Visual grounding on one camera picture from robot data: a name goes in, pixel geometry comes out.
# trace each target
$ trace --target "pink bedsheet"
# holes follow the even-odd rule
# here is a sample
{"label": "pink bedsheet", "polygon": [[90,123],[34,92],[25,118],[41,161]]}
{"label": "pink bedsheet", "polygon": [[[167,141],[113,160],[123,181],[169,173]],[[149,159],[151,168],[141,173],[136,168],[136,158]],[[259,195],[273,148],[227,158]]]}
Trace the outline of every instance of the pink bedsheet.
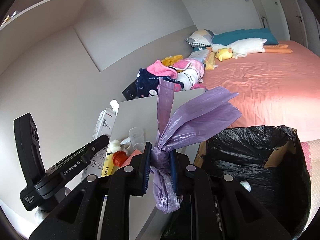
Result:
{"label": "pink bedsheet", "polygon": [[216,60],[204,85],[239,92],[230,102],[243,115],[232,127],[284,124],[297,129],[302,142],[320,139],[320,58],[294,41],[280,43],[293,52]]}

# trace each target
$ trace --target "patterned pillow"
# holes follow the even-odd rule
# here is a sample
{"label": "patterned pillow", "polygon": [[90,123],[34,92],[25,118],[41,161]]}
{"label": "patterned pillow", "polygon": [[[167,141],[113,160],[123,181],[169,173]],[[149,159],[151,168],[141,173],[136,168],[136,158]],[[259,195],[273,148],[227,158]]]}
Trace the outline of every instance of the patterned pillow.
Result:
{"label": "patterned pillow", "polygon": [[207,57],[209,55],[210,51],[207,49],[199,50],[199,51],[194,51],[190,54],[188,58],[196,59],[200,61],[202,64],[207,60]]}
{"label": "patterned pillow", "polygon": [[194,32],[186,42],[194,48],[208,47],[212,44],[212,37],[214,33],[209,30],[199,30]]}

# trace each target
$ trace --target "teal pillow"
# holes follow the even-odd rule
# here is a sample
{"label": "teal pillow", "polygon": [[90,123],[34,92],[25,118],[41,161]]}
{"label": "teal pillow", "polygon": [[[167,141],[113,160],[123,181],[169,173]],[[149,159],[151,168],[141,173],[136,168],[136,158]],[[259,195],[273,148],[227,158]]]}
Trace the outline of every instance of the teal pillow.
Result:
{"label": "teal pillow", "polygon": [[260,38],[267,39],[265,45],[278,45],[277,39],[272,35],[268,28],[251,29],[251,30],[236,30],[233,32],[227,32],[215,35],[212,38],[212,44],[222,44],[227,46],[235,41],[248,39],[248,38]]}

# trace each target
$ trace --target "clear plastic cup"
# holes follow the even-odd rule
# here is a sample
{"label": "clear plastic cup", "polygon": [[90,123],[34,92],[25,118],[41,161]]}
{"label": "clear plastic cup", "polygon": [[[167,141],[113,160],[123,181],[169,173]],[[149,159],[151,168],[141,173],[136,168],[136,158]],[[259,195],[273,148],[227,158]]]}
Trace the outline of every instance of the clear plastic cup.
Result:
{"label": "clear plastic cup", "polygon": [[130,156],[134,151],[133,147],[131,146],[131,142],[127,142],[122,145],[121,150],[126,152],[128,156]]}
{"label": "clear plastic cup", "polygon": [[143,152],[144,147],[146,145],[146,142],[143,136],[143,129],[139,127],[134,127],[130,129],[129,137],[130,137],[130,141],[133,149]]}

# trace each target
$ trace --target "white shelf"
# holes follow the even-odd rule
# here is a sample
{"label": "white shelf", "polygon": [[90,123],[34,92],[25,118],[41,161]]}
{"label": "white shelf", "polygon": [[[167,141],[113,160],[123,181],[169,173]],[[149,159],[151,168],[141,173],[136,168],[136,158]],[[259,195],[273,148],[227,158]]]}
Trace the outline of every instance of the white shelf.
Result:
{"label": "white shelf", "polygon": [[0,28],[0,75],[31,46],[73,24],[86,0],[15,0]]}

